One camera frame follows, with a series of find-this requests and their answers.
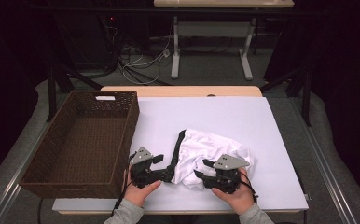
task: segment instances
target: person's right hand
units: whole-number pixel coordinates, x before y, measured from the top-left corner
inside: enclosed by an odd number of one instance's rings
[[[243,168],[238,168],[238,170],[243,174],[241,174],[241,181],[250,184],[246,178],[247,172]],[[238,215],[245,213],[255,203],[252,191],[244,184],[240,184],[239,188],[232,194],[227,194],[216,188],[213,188],[212,192],[215,196],[228,203]]]

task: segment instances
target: black curtain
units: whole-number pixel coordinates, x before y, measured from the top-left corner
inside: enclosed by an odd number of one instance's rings
[[[289,21],[273,52],[265,79],[305,65],[318,52],[312,91],[325,102],[336,149],[360,186],[360,1],[297,0],[294,10],[329,10],[328,20]],[[333,31],[322,48],[323,27]]]
[[[35,86],[47,78],[17,1],[0,1],[0,164],[32,116]]]

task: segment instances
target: black cable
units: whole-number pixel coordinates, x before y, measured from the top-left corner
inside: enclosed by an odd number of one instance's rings
[[[225,42],[225,40],[222,40],[217,46],[215,46],[213,49],[210,50],[193,50],[193,49],[185,49],[185,47],[180,47],[180,48],[182,49],[183,52],[191,52],[191,53],[223,53],[232,46],[233,37],[227,37],[227,38],[229,38],[229,43],[227,47],[220,51],[215,51],[215,50],[218,49],[218,47],[220,47]]]
[[[126,175],[124,176],[124,184],[123,184],[124,189],[121,191],[121,194],[119,195],[118,200],[116,201],[116,204],[114,205],[114,208],[113,208],[113,211],[111,212],[110,217],[112,217],[114,215],[114,210],[119,208],[119,205],[121,204],[122,199],[124,198],[125,193],[127,192],[128,186],[133,182],[133,180],[131,180],[131,183],[129,183],[129,184],[127,183],[128,182],[128,175],[129,175],[129,168],[130,168],[130,164],[131,164],[131,159],[134,157],[134,155],[136,155],[136,152],[134,154],[132,154],[130,156],[130,158],[128,159],[128,164],[127,164],[127,167],[125,168]]]
[[[144,66],[144,67],[143,67],[143,66],[140,66],[140,65],[134,66],[132,63],[129,63],[129,65],[130,65],[130,67],[132,67],[132,68],[146,69],[146,68],[151,67],[156,60],[157,60],[157,58],[153,57],[153,60],[152,60],[151,62],[149,62],[149,63],[148,63],[146,66]]]
[[[170,36],[160,36],[159,40],[150,40],[151,45],[158,45],[161,47],[166,47],[167,49],[174,49],[173,41]]]
[[[247,184],[247,183],[244,182],[244,181],[236,180],[236,179],[231,178],[231,177],[228,177],[228,176],[223,176],[223,175],[222,175],[221,177],[223,177],[224,179],[231,180],[231,181],[234,181],[234,182],[237,182],[237,183],[240,183],[240,184],[245,185],[247,188],[249,188],[249,189],[252,191],[253,200],[254,200],[255,203],[257,203],[258,195],[256,195],[256,191],[253,189],[252,183],[250,182],[249,177],[247,177],[247,175],[245,175],[245,174],[243,174],[243,173],[240,173],[240,174],[243,175],[244,177],[246,177],[247,181],[249,181],[249,184]]]
[[[131,75],[131,77],[133,77],[136,81],[138,81],[139,83],[143,83],[142,80],[140,80],[139,78],[137,78],[131,71],[129,68],[125,68],[125,71]]]
[[[123,64],[122,62],[118,62],[119,63],[119,65],[121,65],[122,67],[125,67],[125,64]],[[125,71],[127,71],[127,72],[130,72],[130,73],[133,73],[134,75],[137,75],[137,76],[139,76],[139,77],[143,77],[143,78],[146,78],[146,79],[148,79],[148,80],[154,80],[152,77],[149,77],[149,76],[147,76],[147,75],[145,75],[145,74],[142,74],[142,73],[139,73],[139,72],[137,72],[137,71],[135,71],[135,70],[132,70],[132,69],[130,69],[129,67],[125,67],[124,68],[125,69]],[[167,82],[164,82],[164,81],[160,81],[160,80],[154,80],[154,82],[155,83],[157,83],[157,84],[159,84],[159,85],[162,85],[162,86],[172,86],[171,84],[169,84],[169,83],[167,83]]]
[[[121,68],[119,68],[120,73],[122,74],[123,72],[127,72],[131,77],[133,77],[136,81],[138,82],[142,82],[142,80],[140,80],[139,78],[137,78],[133,73],[131,73],[130,71],[128,71],[127,69],[122,70]]]
[[[130,53],[128,54],[128,58],[122,57],[123,54],[125,54],[125,51],[124,51],[124,53],[121,52],[121,53],[119,54],[119,58],[121,59],[121,61],[122,61],[122,60],[129,60],[129,59],[130,59]]]
[[[43,198],[40,199],[40,202],[38,203],[37,208],[37,223],[41,224],[41,205],[43,204]]]

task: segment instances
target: person's left hand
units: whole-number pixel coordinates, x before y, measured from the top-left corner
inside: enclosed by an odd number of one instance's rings
[[[128,172],[128,181],[127,183],[131,183],[131,172]],[[137,188],[133,184],[130,184],[127,187],[127,191],[125,192],[124,199],[128,200],[131,203],[139,207],[143,207],[145,204],[145,198],[154,190],[156,190],[160,186],[161,181],[158,180],[150,185],[145,186],[142,189]]]

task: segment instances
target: desk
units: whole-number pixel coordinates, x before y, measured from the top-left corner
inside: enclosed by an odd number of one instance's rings
[[[294,5],[292,0],[154,0],[156,7],[245,7],[245,8],[286,8]],[[216,22],[216,21],[178,21],[173,19],[174,53],[172,78],[178,78],[180,66],[180,48],[178,36],[232,36],[245,37],[243,49],[239,50],[242,68],[246,80],[253,80],[247,52],[250,48],[256,19],[251,22]]]
[[[152,87],[152,91],[149,90],[150,87],[102,88],[102,91],[138,91],[141,113],[131,153],[144,146],[154,155],[164,154],[164,160],[151,167],[161,169],[170,163],[174,144],[182,130],[194,128],[226,136],[250,147],[251,155],[256,159],[250,178],[259,195],[258,204],[261,209],[308,209],[270,106],[266,98],[260,95],[255,97],[258,94],[255,87],[173,87],[178,96],[182,97],[157,97],[164,95],[164,90],[169,91],[170,88]],[[232,96],[232,88],[239,96]],[[188,97],[192,94],[205,96],[206,93],[217,97]],[[62,214],[107,214],[111,212],[115,201],[116,199],[57,199],[52,209]],[[209,189],[188,189],[181,184],[162,183],[145,202],[146,214],[231,212],[230,207],[217,199]]]

